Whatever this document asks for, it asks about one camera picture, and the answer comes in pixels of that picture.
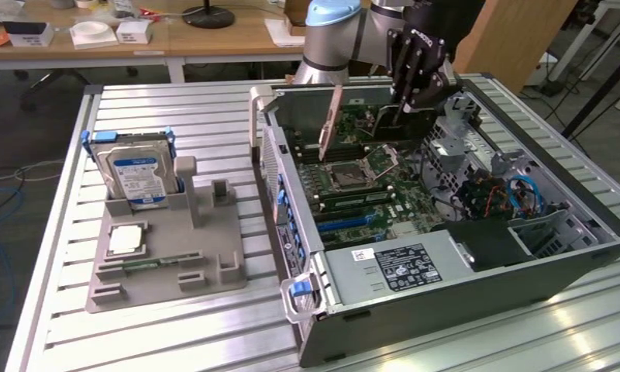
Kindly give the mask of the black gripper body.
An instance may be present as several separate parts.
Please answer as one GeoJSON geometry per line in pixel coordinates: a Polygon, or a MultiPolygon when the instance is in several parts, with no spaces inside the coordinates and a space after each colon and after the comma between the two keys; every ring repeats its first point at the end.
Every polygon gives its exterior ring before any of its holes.
{"type": "Polygon", "coordinates": [[[454,62],[458,46],[471,33],[485,1],[414,1],[405,8],[403,56],[411,71],[435,72],[454,62]]]}

